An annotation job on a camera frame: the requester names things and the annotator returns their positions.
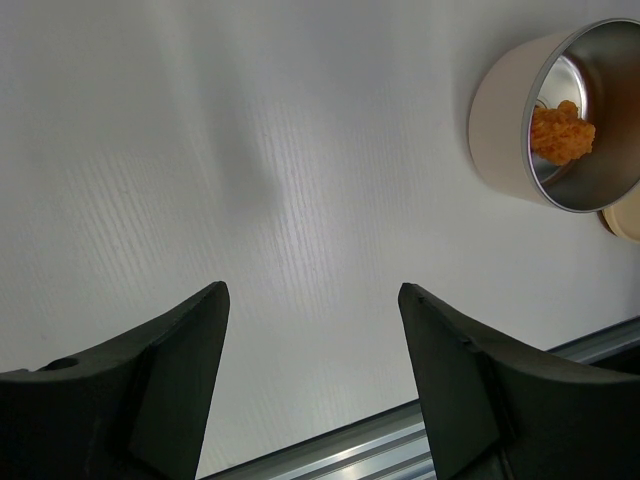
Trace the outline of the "orange fried chicken piece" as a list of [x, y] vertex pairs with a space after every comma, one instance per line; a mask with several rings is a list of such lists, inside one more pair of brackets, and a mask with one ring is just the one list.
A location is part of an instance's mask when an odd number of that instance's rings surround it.
[[579, 116], [578, 106], [563, 100], [556, 108], [534, 108], [529, 144], [534, 154], [563, 166], [592, 152], [596, 128]]

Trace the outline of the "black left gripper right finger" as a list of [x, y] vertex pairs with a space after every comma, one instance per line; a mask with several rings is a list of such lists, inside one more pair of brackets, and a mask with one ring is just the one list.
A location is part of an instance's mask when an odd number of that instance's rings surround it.
[[638, 477], [636, 375], [531, 347], [416, 284], [398, 304], [438, 478]]

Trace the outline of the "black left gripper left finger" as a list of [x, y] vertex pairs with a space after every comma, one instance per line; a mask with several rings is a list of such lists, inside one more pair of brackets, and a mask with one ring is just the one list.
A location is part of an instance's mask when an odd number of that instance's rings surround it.
[[2, 478], [195, 478], [229, 311], [214, 282], [99, 345], [2, 373]]

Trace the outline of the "steel lunch box bowl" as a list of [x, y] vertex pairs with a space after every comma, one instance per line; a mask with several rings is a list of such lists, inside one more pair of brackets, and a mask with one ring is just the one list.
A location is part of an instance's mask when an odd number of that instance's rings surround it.
[[[591, 152], [556, 166], [533, 152], [535, 108], [573, 102]], [[639, 23], [602, 20], [525, 42], [481, 81], [468, 120], [472, 160], [496, 191], [572, 213], [609, 207], [639, 183]]]

